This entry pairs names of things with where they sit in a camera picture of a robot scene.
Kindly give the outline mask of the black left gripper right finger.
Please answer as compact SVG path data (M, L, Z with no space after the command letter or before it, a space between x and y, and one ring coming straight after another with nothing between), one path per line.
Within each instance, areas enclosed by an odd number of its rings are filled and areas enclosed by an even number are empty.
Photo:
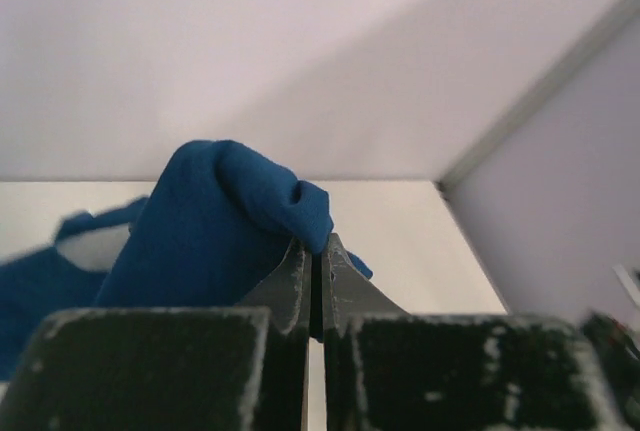
M411 314L332 235L321 256L331 430L625 430L587 338L536 315Z

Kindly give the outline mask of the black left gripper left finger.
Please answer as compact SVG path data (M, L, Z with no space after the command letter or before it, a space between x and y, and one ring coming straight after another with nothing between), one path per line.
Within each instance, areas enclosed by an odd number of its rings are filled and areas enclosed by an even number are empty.
M305 429L311 267L292 241L232 307L50 315L2 399L2 428Z

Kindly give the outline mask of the dark blue t-shirt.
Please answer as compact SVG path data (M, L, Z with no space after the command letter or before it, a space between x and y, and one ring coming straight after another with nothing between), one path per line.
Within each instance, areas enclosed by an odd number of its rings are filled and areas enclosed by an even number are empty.
M149 195L71 215L48 245L2 265L1 377L54 312L230 306L292 240L319 254L333 228L328 193L288 168L232 140L186 143Z

